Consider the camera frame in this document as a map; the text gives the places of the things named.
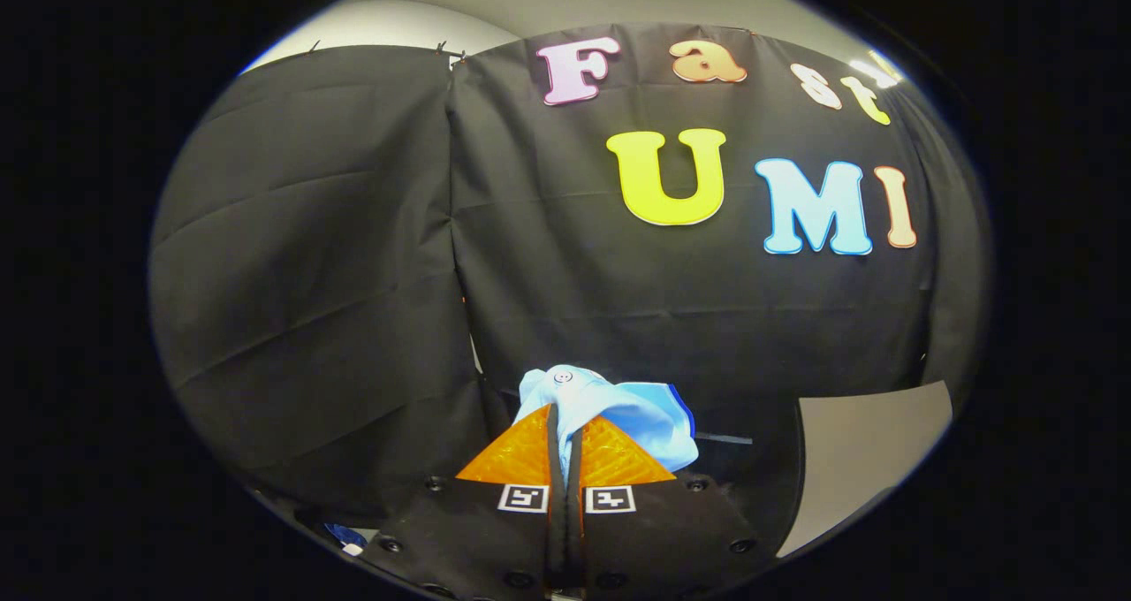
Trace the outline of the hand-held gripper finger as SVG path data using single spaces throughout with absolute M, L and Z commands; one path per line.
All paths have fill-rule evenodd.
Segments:
M 707 600 L 772 563 L 778 513 L 760 493 L 664 467 L 610 417 L 570 447 L 566 564 L 586 600 Z
M 537 411 L 535 449 L 546 484 L 429 476 L 360 553 L 360 561 L 422 596 L 544 600 L 566 564 L 566 493 L 555 449 L 558 409 Z

